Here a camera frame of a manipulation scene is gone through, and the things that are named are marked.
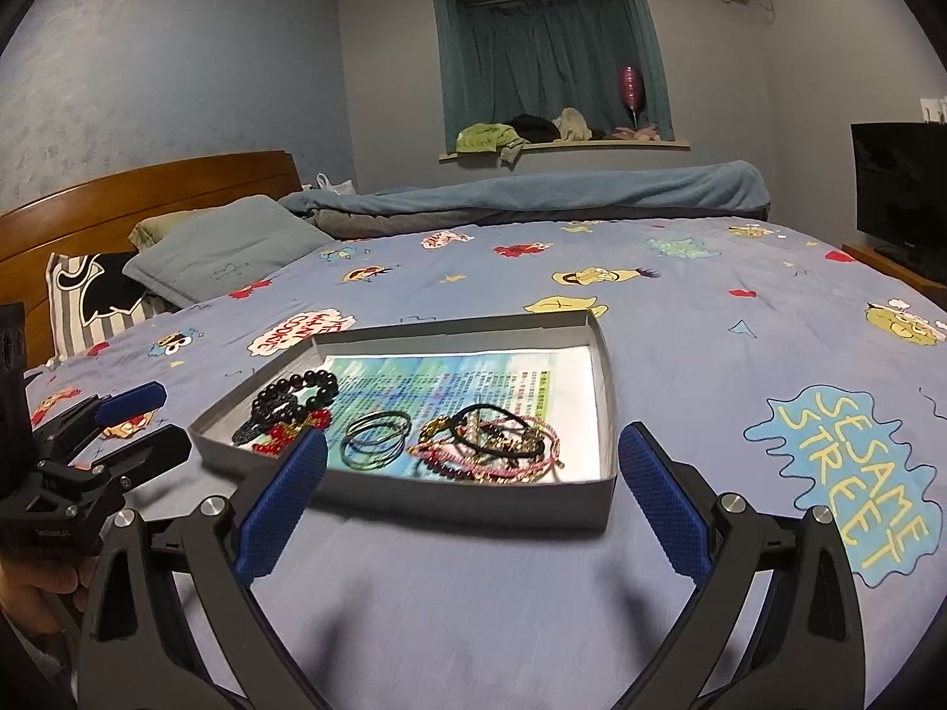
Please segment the left hand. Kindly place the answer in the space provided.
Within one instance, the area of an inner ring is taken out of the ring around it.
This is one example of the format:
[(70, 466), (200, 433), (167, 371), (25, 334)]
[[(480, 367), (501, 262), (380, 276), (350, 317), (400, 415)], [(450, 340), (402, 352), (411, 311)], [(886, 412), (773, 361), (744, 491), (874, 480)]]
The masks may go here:
[(0, 569), (3, 614), (29, 638), (59, 633), (63, 625), (43, 595), (67, 596), (72, 599), (74, 608), (83, 612), (95, 569), (96, 558), (92, 556), (75, 563), (59, 563), (3, 554)]

